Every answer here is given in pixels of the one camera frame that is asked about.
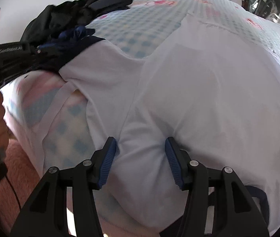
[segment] pink fabric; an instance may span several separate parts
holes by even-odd
[[[8,179],[18,195],[21,206],[23,206],[39,182],[39,175],[18,141],[13,139],[9,141],[6,156]],[[0,183],[0,223],[6,234],[9,234],[18,213],[19,208],[12,189],[6,179],[3,179]],[[108,237],[142,237],[126,232],[102,218],[100,218],[100,223],[103,233],[107,234]]]

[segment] dark blue cloth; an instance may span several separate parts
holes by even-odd
[[[85,26],[78,26],[76,28],[68,29],[61,32],[57,39],[51,39],[49,42],[40,45],[38,48],[55,47],[59,51],[64,52],[83,39],[86,36],[95,34],[95,29],[85,28]]]

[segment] checkered bedsheet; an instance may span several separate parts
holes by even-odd
[[[134,0],[131,9],[103,15],[87,27],[95,28],[96,36],[111,41],[128,55],[143,58],[180,27],[187,13],[263,45],[280,62],[280,25],[258,18],[228,0]],[[33,144],[27,133],[36,134],[38,123],[63,84],[60,77],[38,71],[2,89],[6,120],[28,154]],[[55,118],[43,141],[43,172],[51,166],[74,167],[92,156],[95,147],[86,122],[86,104],[86,99],[75,93]],[[122,210],[106,192],[106,186],[95,193],[95,202],[98,214],[108,222],[132,233],[151,235]]]

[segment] bedsheet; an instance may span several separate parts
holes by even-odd
[[[220,26],[253,43],[262,45],[280,64],[280,25],[261,19],[228,0],[134,0],[131,9],[103,15],[89,28],[96,36],[117,45],[128,55],[143,58],[150,55],[189,13],[198,20]],[[6,120],[31,161],[32,141],[38,123],[65,82],[49,72],[30,72],[2,89]],[[94,152],[86,122],[87,100],[73,94],[44,139],[43,174],[50,166],[73,167]],[[101,217],[125,230],[143,236],[155,236],[128,216],[114,197],[106,191],[95,192],[97,211]]]

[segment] mattress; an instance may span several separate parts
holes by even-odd
[[[190,14],[200,22],[217,25],[241,38],[263,46],[280,65],[280,24],[266,21],[228,0],[134,0],[131,8],[95,19],[88,28],[133,58],[150,55]],[[29,72],[4,88],[5,119],[32,162],[33,138],[64,81],[49,72]],[[49,167],[73,167],[95,151],[86,122],[87,100],[74,93],[65,103],[43,140],[42,175]],[[125,230],[154,236],[156,233],[135,221],[106,190],[95,192],[98,214]]]

